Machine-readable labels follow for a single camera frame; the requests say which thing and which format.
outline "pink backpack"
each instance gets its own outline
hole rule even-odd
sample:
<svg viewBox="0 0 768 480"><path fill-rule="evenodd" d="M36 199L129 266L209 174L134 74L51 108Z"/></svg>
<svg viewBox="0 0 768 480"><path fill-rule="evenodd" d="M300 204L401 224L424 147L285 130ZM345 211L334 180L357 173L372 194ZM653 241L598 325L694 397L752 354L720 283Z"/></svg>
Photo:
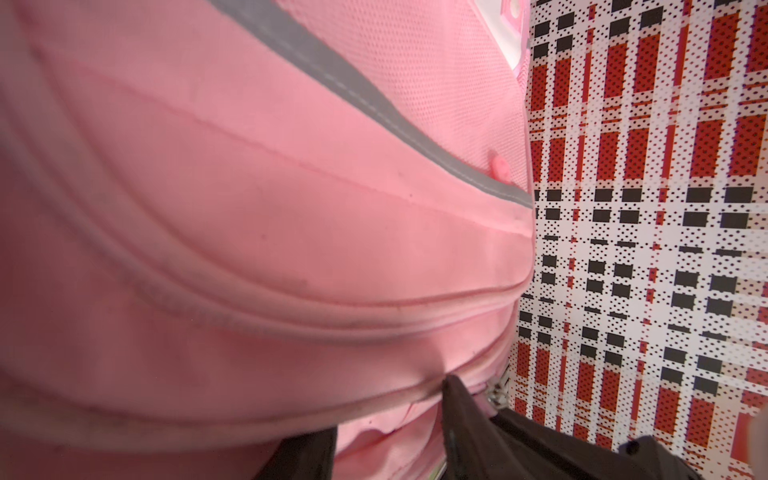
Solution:
<svg viewBox="0 0 768 480"><path fill-rule="evenodd" d="M429 476L534 258L528 6L479 3L2 0L3 478L333 425L334 478Z"/></svg>

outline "plaid pattern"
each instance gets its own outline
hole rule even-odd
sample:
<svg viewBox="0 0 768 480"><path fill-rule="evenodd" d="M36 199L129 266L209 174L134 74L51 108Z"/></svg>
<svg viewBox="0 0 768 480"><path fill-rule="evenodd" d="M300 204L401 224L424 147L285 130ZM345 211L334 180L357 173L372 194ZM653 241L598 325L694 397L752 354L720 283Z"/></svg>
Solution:
<svg viewBox="0 0 768 480"><path fill-rule="evenodd" d="M538 0L511 406L752 478L768 402L768 0Z"/></svg>

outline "pink mesh fabric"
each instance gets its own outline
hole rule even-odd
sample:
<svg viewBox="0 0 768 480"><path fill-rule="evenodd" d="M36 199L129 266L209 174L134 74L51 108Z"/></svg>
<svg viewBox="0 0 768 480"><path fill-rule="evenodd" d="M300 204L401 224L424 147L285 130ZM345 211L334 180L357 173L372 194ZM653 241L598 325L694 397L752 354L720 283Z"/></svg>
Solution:
<svg viewBox="0 0 768 480"><path fill-rule="evenodd" d="M524 94L472 0L277 4L440 146L489 175L501 155L511 183L529 191Z"/></svg>

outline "stitching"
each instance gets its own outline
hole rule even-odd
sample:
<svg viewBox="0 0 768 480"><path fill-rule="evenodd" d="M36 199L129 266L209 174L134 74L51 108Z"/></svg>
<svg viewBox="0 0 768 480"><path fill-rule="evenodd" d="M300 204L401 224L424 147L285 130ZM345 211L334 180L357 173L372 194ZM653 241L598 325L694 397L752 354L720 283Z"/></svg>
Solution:
<svg viewBox="0 0 768 480"><path fill-rule="evenodd" d="M354 97L357 101L359 101L361 104L365 105L372 113L376 115L376 117L388 125L392 130L397 131L399 135L410 141L410 143L420 147L424 151L426 151L428 154L432 155L433 158L438 158L440 155L436 152L434 152L433 149L431 149L428 146L425 146L418 140L416 140L414 137L412 137L410 134L405 132L401 127L394 123L392 120L389 119L386 115L384 115L379 109L377 109L373 104L369 103L365 98L361 97L357 92L354 90L351 90L348 88L345 84L343 84L339 79L334 77L332 74L328 73L321 67L320 65L313 62L310 58L306 57L301 52L297 51L290 43L283 40L282 38L278 38L270 33L269 30L265 29L258 20L254 19L252 16L250 16L249 12L232 12L233 15L237 15L240 17L247 18L249 20L249 23L256 28L262 35L267 36L271 38L273 41L280 44L283 48L293 53L297 59L301 60L306 66L311 67L313 70L315 70L317 73L321 74L323 78L326 80L332 82L335 86L338 88L341 88L345 92L347 92L350 96ZM517 194L510 194L506 193L502 190L499 190L497 187L494 187L493 185L486 185L481 184L480 182L474 180L471 177L468 177L467 175L463 174L461 171L457 170L455 167L453 167L450 164L446 164L444 162L439 162L439 165L443 167L444 169L448 170L453 174L455 177L463 179L468 184L471 184L475 187L480 188L481 190L490 191L493 194L495 194L497 197L504 198L506 200L513 200L515 203L521 204L523 207L532 208L532 205L527 202L527 198L519 198L520 195Z"/></svg>

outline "seam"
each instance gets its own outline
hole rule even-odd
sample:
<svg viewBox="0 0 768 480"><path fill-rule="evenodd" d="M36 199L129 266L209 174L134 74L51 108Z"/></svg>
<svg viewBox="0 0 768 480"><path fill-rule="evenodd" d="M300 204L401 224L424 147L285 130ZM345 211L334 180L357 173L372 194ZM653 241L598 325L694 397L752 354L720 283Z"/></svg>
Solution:
<svg viewBox="0 0 768 480"><path fill-rule="evenodd" d="M420 209L436 212L437 214L446 215L446 216L449 216L451 218L456 218L458 220L464 221L464 222L469 223L471 225L476 225L477 227L481 227L483 229L486 229L486 230L489 230L489 231L492 231L492 232L500 232L500 233L504 233L504 234L521 235L523 237L528 237L528 235L526 233L524 233L522 229L519 228L519 225L518 225L517 221L515 222L515 225L517 227L514 228L514 229L493 227L491 225L488 225L486 223L480 223L477 220L473 220L473 219L468 218L468 217L463 216L463 215L457 215L457 214L455 214L453 212L450 212L450 211L447 211L447 210L443 210L443 209L436 208L436 207L430 207L429 205L426 205L426 204L416 203L413 200L410 200L410 199L408 199L406 197L402 197L400 195L397 195L397 194L394 194L394 193L391 193L391 192L387 192L387 191L384 191L384 190L379 190L379 189L376 189L376 188L371 187L369 185L361 184L361 183L356 182L354 180L351 180L349 178L345 178L345 177L341 177L339 175L333 174L333 173L331 173L329 171L321 170L321 169L319 169L317 167L314 167L311 164L307 164L306 162L301 161L299 158L291 157L289 155L284 154L283 152L276 151L276 150L274 150L274 149L272 149L270 147L267 147L266 145L261 144L259 141L255 141L255 140L243 137L240 134L238 134L237 132L230 131L229 129L224 128L224 127L220 126L219 124L216 124L216 123L214 123L212 121L208 121L208 120L206 120L204 118L200 118L200 117L198 117L197 115L195 115L194 113L192 113L190 111L184 110L182 108L177 108L177 107L173 106L172 104L168 104L166 102L163 102L161 99L153 96L151 93L143 91L143 90L141 90L139 88L135 88L132 85L126 84L126 83L124 83L123 81L120 81L117 78L111 77L108 74L105 74L105 73L103 73L101 71L95 70L90 65L85 64L85 63L79 61L76 58L70 57L69 55L67 55L63 51L59 51L54 45L50 45L46 40L34 38L34 39L31 40L31 43L33 43L35 45L43 46L45 48L45 53L47 55L50 55L52 57L55 56L61 63L69 64L71 68L80 69L80 70L82 70L84 72L87 72L90 75L93 75L96 78L101 79L102 81L107 81L109 83L112 83L117 88L121 88L121 89L123 89L125 91L131 92L132 94L135 94L136 96L138 96L140 98L143 98L144 100L150 101L153 104L159 105L162 108L167 109L167 110L173 112L176 115L179 115L181 117L190 118L193 121L197 122L198 124L200 124L200 125L202 125L202 126L204 126L206 128L209 128L212 131L216 131L219 134L226 135L227 137L233 138L236 141L243 142L243 143L248 144L248 145L250 145L252 147L264 150L264 151L266 151L266 152L268 152L270 154L277 155L280 158L282 158L282 159L284 159L286 161L289 161L290 163L293 163L296 166L298 166L298 167L300 167L300 168L302 168L304 170L312 171L312 172L314 172L314 173L316 173L318 175L323 175L324 177L329 177L329 178L332 178L334 180L341 181L341 182L343 182L345 184L353 185L354 187L358 187L358 188L360 188L362 190L376 192L376 193L381 194L381 195L386 195L388 197L392 197L392 198L395 198L397 200L401 200L401 201L405 202L406 204L408 204L409 206L412 206L412 207L415 207L415 208L420 208ZM62 101L62 104L67 106L67 108L69 107L68 102L65 99L62 98L61 101ZM91 145L90 142L88 142L88 145L89 145L89 147L93 148L93 146ZM137 198L137 195L133 193L133 190L131 190L131 196L134 199ZM516 203L516 204L520 205L521 207L527 208L523 204L519 204L517 202L513 202L513 203ZM168 225L166 225L165 222L161 222L161 223L165 227L168 227Z"/></svg>
<svg viewBox="0 0 768 480"><path fill-rule="evenodd" d="M218 2L217 0L213 0L213 1L216 2L218 5L220 5L220 7L229 10L227 8L227 6L221 5L221 3ZM306 57L301 52L297 51L290 43L286 42L282 38L278 38L275 35L272 35L269 30L264 28L261 25L261 23L258 20L254 19L248 12L237 11L237 12L230 12L230 14L231 15L237 15L237 16L240 16L240 17L243 17L243 18L247 18L247 20L250 21L250 24L254 28L256 28L262 35L267 36L270 39L272 39L273 41L275 41L278 44L280 44L286 50L288 50L291 53L293 53L296 56L296 58L301 60L301 62L303 62L306 66L311 67L313 70L315 70L316 72L321 74L326 80L331 81L334 85L336 85L337 87L339 87L342 90L344 90L345 92L347 92L350 96L354 97L360 103L364 104L371 112L373 112L376 115L376 117L379 120L381 120L382 122L387 124L393 130L397 131L400 136L404 137L405 139L407 139L408 141L410 141L414 145L417 145L418 147L420 147L421 149L426 151L428 154L431 154L433 157L438 157L439 156L439 154L437 154L433 149L431 149L430 147L422 144L421 142L416 140L414 137L412 137L410 134L408 134L403 129L401 129L398 124L396 124L395 122L390 120L388 116L386 116L384 113L382 113L378 108L376 108L376 106L374 106L373 104L369 103L365 98L360 96L356 91L348 88L346 86L346 84L342 83L338 78L336 78L335 76L333 76L332 74L330 74L329 72L324 70L323 67L321 67L317 63L313 62L311 59ZM495 194L496 197L500 197L500 198L504 198L506 200L514 201L515 203L521 204L523 207L527 207L529 209L532 208L532 206L528 205L528 202L525 202L525 199L519 199L518 195L509 194L509 193L506 193L506 192L504 192L502 190L499 190L493 184L489 184L489 185L481 184L478 181L472 179L471 177L466 176L465 174L463 174L461 171L457 170L455 167L453 167L450 164L446 164L444 162L436 162L436 163L439 163L439 165L441 167L443 167L446 170L448 170L449 172L451 172L451 174L453 174L455 177L461 178L466 183L471 184L471 185L473 185L473 186L475 186L477 188L480 188L480 190L490 191L493 194Z"/></svg>

